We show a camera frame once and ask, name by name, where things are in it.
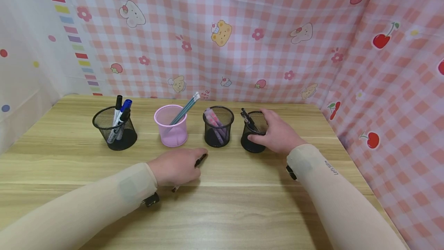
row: pink cup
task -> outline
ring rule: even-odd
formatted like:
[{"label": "pink cup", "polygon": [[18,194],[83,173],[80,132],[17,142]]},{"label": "pink cup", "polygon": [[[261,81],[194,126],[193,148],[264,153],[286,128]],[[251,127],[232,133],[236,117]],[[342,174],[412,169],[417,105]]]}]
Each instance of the pink cup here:
[{"label": "pink cup", "polygon": [[186,114],[179,123],[169,125],[182,109],[182,106],[172,104],[163,106],[154,113],[154,121],[159,127],[160,140],[167,147],[179,147],[188,139]]}]

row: pen cap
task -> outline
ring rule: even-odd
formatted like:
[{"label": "pen cap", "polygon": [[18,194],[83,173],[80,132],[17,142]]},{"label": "pen cap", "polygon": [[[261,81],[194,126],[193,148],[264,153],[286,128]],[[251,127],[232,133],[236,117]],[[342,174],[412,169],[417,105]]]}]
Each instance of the pen cap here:
[{"label": "pen cap", "polygon": [[118,95],[116,98],[116,109],[117,110],[120,110],[122,108],[122,100],[123,100],[122,95]]},{"label": "pen cap", "polygon": [[130,117],[130,112],[131,112],[131,109],[129,109],[129,108],[123,110],[119,121],[125,122],[126,120],[128,120],[128,118]]},{"label": "pen cap", "polygon": [[131,99],[126,99],[125,102],[123,103],[122,108],[120,109],[120,112],[123,112],[125,109],[130,109],[132,103],[133,101],[131,101]]}]

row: black mesh pen holder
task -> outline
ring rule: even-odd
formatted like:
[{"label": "black mesh pen holder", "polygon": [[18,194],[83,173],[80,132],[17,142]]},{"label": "black mesh pen holder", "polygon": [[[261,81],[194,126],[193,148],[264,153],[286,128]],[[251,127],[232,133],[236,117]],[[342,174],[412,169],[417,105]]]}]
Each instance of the black mesh pen holder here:
[{"label": "black mesh pen holder", "polygon": [[221,148],[230,142],[231,124],[234,121],[234,115],[227,107],[212,106],[210,109],[217,116],[219,123],[214,118],[207,119],[205,113],[202,115],[205,122],[204,139],[209,146]]},{"label": "black mesh pen holder", "polygon": [[248,115],[254,122],[254,126],[256,127],[256,129],[252,129],[244,122],[244,132],[242,134],[242,138],[240,139],[240,144],[245,150],[249,151],[250,153],[259,154],[265,150],[265,146],[249,141],[248,136],[250,134],[265,135],[268,130],[268,124],[263,113],[260,111],[252,111],[249,112]]},{"label": "black mesh pen holder", "polygon": [[121,125],[113,127],[114,106],[100,110],[94,115],[92,124],[100,130],[108,148],[111,150],[125,150],[134,145],[137,133],[134,130],[131,118],[125,120]]}]

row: pink gingham fabric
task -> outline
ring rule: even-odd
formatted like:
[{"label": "pink gingham fabric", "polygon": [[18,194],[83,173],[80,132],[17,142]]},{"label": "pink gingham fabric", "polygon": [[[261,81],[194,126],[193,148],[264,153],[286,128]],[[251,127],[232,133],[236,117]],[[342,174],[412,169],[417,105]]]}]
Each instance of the pink gingham fabric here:
[{"label": "pink gingham fabric", "polygon": [[411,249],[444,249],[443,0],[70,2],[109,95],[316,104]]}]

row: beige arm sleeve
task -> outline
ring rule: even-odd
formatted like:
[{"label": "beige arm sleeve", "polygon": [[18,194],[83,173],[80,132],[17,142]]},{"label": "beige arm sleeve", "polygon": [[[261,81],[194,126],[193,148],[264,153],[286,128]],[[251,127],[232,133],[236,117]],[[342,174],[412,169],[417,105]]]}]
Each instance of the beige arm sleeve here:
[{"label": "beige arm sleeve", "polygon": [[405,250],[379,212],[315,146],[296,147],[287,164],[310,195],[334,249]]},{"label": "beige arm sleeve", "polygon": [[1,249],[79,249],[100,230],[139,207],[157,181],[138,163],[39,207],[0,232]]}]

